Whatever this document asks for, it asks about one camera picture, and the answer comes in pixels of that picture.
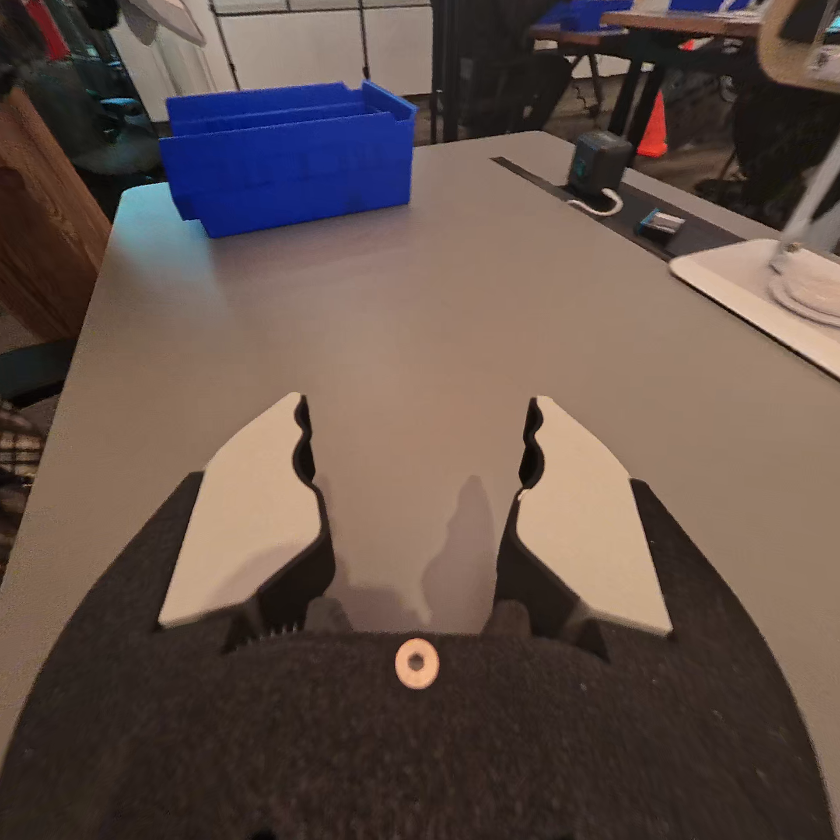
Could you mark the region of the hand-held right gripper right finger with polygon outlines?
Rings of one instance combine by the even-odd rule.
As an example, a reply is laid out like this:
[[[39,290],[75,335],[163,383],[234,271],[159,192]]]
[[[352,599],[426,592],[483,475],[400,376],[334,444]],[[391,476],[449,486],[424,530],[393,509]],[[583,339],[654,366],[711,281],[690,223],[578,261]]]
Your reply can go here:
[[[537,638],[583,640],[611,625],[667,638],[673,623],[632,478],[552,398],[528,403],[520,488],[497,555],[496,602]]]

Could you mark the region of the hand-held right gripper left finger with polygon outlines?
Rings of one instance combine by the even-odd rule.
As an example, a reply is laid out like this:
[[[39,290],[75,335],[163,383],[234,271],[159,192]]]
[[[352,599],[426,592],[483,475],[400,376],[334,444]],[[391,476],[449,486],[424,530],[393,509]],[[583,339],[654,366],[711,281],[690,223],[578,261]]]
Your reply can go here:
[[[314,483],[308,401],[284,395],[206,463],[158,623],[210,616],[251,629],[301,629],[326,592],[335,559],[326,503]]]

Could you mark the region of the blue plastic container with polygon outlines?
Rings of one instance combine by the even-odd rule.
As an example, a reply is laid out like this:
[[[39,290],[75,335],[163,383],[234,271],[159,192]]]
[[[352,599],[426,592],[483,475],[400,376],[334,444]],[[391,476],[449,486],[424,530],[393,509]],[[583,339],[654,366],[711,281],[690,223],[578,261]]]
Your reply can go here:
[[[406,205],[417,108],[372,81],[168,98],[182,220],[210,238]]]

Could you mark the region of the black office chair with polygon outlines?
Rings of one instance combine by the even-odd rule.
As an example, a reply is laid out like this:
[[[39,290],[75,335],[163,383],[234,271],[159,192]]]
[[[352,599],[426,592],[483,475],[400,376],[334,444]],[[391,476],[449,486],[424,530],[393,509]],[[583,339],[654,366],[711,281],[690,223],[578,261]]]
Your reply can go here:
[[[2,401],[26,408],[58,396],[76,347],[76,340],[60,339],[1,353]]]

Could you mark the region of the white monitor base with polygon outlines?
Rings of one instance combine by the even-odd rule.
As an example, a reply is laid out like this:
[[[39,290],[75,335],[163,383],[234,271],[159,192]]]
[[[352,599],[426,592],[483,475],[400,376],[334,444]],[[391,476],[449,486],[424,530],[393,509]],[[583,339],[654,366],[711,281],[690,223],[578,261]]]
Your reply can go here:
[[[839,140],[778,239],[674,258],[669,271],[835,380],[839,378],[839,205],[816,212],[839,173]]]

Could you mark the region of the blue-edged black box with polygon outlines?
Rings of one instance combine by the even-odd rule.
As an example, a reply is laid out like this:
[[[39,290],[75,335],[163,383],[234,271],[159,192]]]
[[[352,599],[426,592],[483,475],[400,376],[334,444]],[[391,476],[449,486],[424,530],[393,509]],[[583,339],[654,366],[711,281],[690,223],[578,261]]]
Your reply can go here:
[[[685,223],[683,217],[655,208],[636,224],[633,232],[651,243],[664,245],[677,236]]]

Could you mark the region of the wooden top desk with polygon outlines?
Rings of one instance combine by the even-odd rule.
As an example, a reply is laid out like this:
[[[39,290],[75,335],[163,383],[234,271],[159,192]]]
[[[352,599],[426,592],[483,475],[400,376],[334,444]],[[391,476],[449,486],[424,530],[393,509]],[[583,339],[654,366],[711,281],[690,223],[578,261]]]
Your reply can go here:
[[[79,337],[111,223],[26,92],[1,105],[1,302],[43,340]]]

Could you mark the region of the black power box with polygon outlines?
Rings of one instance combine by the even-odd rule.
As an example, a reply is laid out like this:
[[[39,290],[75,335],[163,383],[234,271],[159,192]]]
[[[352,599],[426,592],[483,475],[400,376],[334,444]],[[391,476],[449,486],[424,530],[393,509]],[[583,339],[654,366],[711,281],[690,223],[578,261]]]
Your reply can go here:
[[[634,146],[624,137],[605,130],[581,134],[574,146],[567,186],[577,196],[600,196],[617,192]]]

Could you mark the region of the grey chair base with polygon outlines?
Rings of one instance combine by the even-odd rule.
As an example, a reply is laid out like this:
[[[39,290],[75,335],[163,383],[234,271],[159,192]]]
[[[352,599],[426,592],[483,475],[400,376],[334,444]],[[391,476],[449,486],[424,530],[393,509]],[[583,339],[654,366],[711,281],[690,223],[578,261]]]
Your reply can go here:
[[[147,175],[159,169],[159,136],[141,101],[94,98],[88,139],[70,161],[78,169],[105,176]]]

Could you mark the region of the orange traffic cone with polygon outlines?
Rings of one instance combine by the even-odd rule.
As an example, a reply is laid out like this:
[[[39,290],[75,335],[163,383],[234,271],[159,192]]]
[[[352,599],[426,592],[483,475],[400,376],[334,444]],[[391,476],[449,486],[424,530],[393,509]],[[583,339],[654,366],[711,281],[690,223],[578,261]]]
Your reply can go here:
[[[660,159],[668,152],[668,132],[663,93],[657,93],[647,121],[644,135],[637,147],[637,155],[647,159]]]

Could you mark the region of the black tall tripod stand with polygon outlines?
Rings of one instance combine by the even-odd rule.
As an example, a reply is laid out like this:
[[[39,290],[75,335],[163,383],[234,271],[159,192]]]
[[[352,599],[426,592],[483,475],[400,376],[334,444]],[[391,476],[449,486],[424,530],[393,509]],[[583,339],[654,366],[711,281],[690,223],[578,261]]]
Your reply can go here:
[[[432,89],[429,94],[429,142],[459,136],[459,1],[431,1],[433,14]]]

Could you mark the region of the wood edged desk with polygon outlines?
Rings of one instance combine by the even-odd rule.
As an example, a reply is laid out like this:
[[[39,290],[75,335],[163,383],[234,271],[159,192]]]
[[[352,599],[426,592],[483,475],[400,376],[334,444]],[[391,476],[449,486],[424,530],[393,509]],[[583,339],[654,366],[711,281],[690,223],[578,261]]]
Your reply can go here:
[[[607,129],[637,152],[669,70],[705,72],[737,82],[766,78],[760,68],[760,22],[702,12],[603,13],[597,30],[574,32],[559,24],[534,24],[531,41],[549,41],[563,56],[598,55],[629,65]]]

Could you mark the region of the blue plastic bin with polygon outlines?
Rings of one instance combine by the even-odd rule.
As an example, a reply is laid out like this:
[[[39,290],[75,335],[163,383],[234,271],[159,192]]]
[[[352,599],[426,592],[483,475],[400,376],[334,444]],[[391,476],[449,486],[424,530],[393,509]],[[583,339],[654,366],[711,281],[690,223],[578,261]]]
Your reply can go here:
[[[613,12],[626,12],[634,1],[571,1],[559,11],[560,25],[564,31],[594,33],[602,28],[602,16]]]

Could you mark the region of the red canister with labels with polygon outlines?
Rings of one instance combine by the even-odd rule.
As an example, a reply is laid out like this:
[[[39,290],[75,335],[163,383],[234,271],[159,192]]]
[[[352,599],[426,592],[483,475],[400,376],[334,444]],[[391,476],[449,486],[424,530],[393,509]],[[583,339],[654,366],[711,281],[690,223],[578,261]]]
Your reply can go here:
[[[44,1],[33,1],[29,5],[32,17],[38,23],[46,43],[46,54],[50,60],[62,61],[70,56],[70,49],[61,34],[55,19]]]

